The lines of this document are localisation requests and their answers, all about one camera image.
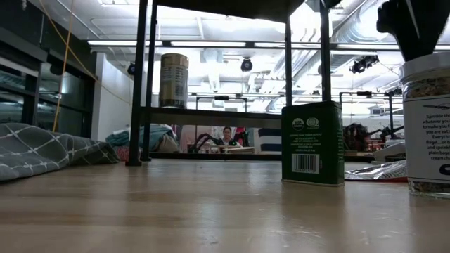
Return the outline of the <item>white box with dark stripes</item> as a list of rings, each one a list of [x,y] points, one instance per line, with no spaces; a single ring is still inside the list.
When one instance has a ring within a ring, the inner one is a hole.
[[[258,129],[255,134],[255,147],[261,154],[281,154],[282,131],[280,129]]]

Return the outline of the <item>glass spice jar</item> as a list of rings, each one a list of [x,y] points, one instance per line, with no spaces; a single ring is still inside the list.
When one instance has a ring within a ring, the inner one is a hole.
[[[409,190],[450,199],[450,51],[406,62],[400,74]]]

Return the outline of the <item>red and green object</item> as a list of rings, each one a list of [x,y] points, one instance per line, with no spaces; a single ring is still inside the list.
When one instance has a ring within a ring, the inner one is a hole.
[[[233,139],[243,147],[249,146],[248,132],[245,127],[237,127]]]

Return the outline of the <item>pile of teal clothes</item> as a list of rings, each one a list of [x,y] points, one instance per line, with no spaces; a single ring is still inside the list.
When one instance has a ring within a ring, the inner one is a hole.
[[[130,128],[117,130],[106,137],[105,141],[112,147],[129,146]],[[149,151],[156,153],[180,153],[176,134],[166,124],[151,124]]]

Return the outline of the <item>green spice tin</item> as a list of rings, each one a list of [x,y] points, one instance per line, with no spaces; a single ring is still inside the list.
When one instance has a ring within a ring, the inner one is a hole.
[[[342,106],[335,101],[282,109],[282,180],[320,186],[345,184]]]

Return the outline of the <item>gold cylindrical spice tin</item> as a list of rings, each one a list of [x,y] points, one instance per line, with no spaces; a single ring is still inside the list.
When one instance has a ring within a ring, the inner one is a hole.
[[[189,59],[179,53],[161,56],[159,106],[187,108]]]

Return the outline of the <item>black ceiling spotlight cluster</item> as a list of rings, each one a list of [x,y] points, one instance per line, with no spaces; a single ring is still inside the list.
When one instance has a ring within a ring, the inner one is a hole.
[[[353,74],[362,73],[378,62],[378,55],[362,56],[361,58],[357,58],[353,61],[353,65],[349,67],[349,71]]]

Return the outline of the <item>white device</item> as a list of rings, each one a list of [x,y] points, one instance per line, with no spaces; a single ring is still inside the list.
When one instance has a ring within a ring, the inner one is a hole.
[[[373,153],[373,158],[376,161],[386,161],[387,156],[400,155],[406,152],[405,140],[389,140],[386,142],[385,147],[381,150],[375,151]]]

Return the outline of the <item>grey cloth with white grid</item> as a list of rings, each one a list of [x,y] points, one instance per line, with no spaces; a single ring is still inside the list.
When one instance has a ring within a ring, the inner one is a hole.
[[[108,143],[54,133],[22,123],[0,124],[0,182],[28,178],[68,166],[115,164]]]

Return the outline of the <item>black metal shelf, wooden boards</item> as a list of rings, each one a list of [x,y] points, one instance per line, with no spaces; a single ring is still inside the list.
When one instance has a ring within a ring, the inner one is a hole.
[[[139,0],[136,76],[131,106],[131,143],[129,146],[130,167],[137,167],[149,158],[149,140],[139,147],[139,127],[144,125],[148,135],[150,123],[177,125],[211,125],[238,127],[279,128],[281,118],[277,115],[248,112],[223,112],[211,110],[187,110],[174,108],[154,108],[151,105],[153,77],[148,76],[146,104],[141,105],[141,85],[143,83],[144,53],[148,52],[148,69],[153,69],[155,49],[155,26],[158,5],[184,8],[192,11],[263,19],[285,24],[285,87],[286,103],[292,103],[292,40],[290,15],[305,0]]]

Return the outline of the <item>silver and red spice packet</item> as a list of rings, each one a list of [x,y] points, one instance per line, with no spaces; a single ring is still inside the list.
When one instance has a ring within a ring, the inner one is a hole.
[[[407,182],[406,161],[384,162],[345,172],[345,180]]]

